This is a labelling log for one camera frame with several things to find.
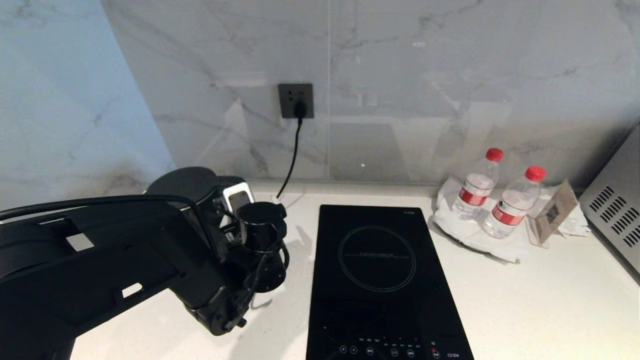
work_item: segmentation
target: black cable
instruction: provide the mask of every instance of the black cable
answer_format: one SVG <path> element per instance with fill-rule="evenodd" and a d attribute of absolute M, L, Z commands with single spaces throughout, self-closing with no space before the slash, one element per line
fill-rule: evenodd
<path fill-rule="evenodd" d="M 307 116 L 307 105 L 304 102 L 298 101 L 293 108 L 293 114 L 298 118 L 298 129 L 296 130 L 296 145 L 293 147 L 293 159 L 291 160 L 291 167 L 289 168 L 289 173 L 287 174 L 287 178 L 284 179 L 284 184 L 280 188 L 278 195 L 276 198 L 280 198 L 284 188 L 287 186 L 289 182 L 289 178 L 291 177 L 291 173 L 293 172 L 293 166 L 296 164 L 296 156 L 298 155 L 298 137 L 300 135 L 300 128 L 302 127 L 302 119 Z"/>
<path fill-rule="evenodd" d="M 213 248 L 213 235 L 204 221 L 204 216 L 195 201 L 175 195 L 123 195 L 123 196 L 107 196 L 107 197 L 88 197 L 85 199 L 65 200 L 48 202 L 46 204 L 35 204 L 29 206 L 22 206 L 19 208 L 8 209 L 0 211 L 0 221 L 9 218 L 23 217 L 25 215 L 32 215 L 35 213 L 44 213 L 47 211 L 65 210 L 69 208 L 80 208 L 83 206 L 91 205 L 109 205 L 109 204 L 121 204 L 123 202 L 151 202 L 151 201 L 163 201 L 163 202 L 181 202 L 188 205 L 195 214 L 204 236 L 207 238 L 209 248 Z"/>

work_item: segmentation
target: vent grille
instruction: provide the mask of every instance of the vent grille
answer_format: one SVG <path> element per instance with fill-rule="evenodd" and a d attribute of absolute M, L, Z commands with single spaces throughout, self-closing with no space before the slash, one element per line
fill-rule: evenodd
<path fill-rule="evenodd" d="M 640 225 L 638 225 L 635 229 L 631 230 L 631 232 L 629 232 L 624 239 L 625 243 L 629 246 L 629 247 L 633 247 L 634 245 L 636 245 L 637 243 L 640 243 Z"/>
<path fill-rule="evenodd" d="M 609 200 L 609 198 L 611 198 L 613 196 L 613 190 L 608 187 L 605 186 L 604 189 L 602 189 L 602 191 L 598 194 L 598 196 L 595 197 L 595 199 L 593 199 L 593 201 L 591 202 L 591 204 L 589 205 L 589 207 L 593 210 L 598 212 L 598 210 L 600 210 L 600 208 L 602 206 L 604 206 L 604 204 Z"/>
<path fill-rule="evenodd" d="M 613 229 L 616 234 L 620 235 L 627 227 L 632 226 L 636 222 L 636 219 L 638 219 L 639 215 L 640 213 L 638 213 L 636 209 L 629 208 L 629 210 L 627 210 L 626 213 L 622 214 L 618 218 L 618 221 L 616 221 L 616 223 L 611 226 L 611 229 Z"/>

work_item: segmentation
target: red bottle cap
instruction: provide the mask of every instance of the red bottle cap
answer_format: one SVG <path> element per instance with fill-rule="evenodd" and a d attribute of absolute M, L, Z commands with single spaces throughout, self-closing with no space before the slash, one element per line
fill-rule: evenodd
<path fill-rule="evenodd" d="M 504 155 L 504 151 L 498 149 L 497 147 L 492 147 L 491 149 L 486 151 L 486 159 L 494 162 L 498 162 L 502 159 Z"/>
<path fill-rule="evenodd" d="M 529 167 L 524 176 L 535 183 L 539 183 L 547 176 L 547 171 L 543 167 Z"/>

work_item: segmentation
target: cooktop heating circle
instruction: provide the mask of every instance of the cooktop heating circle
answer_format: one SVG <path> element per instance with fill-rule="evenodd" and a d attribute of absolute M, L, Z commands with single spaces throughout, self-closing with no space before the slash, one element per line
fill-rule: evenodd
<path fill-rule="evenodd" d="M 415 254 L 409 243 L 380 226 L 359 227 L 348 233 L 340 243 L 338 259 L 349 279 L 370 291 L 399 290 L 415 275 Z"/>

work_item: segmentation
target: robotic arm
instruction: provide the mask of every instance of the robotic arm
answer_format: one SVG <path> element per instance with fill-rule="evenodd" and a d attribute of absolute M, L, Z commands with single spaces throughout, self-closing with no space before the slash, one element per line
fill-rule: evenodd
<path fill-rule="evenodd" d="M 145 195 L 0 212 L 62 210 L 0 225 L 0 359 L 68 359 L 76 337 L 167 288 L 212 334 L 243 327 L 255 293 L 284 281 L 289 254 L 282 205 L 222 206 L 222 189 L 242 181 L 183 168 Z M 67 238 L 81 233 L 93 247 L 76 251 Z"/>

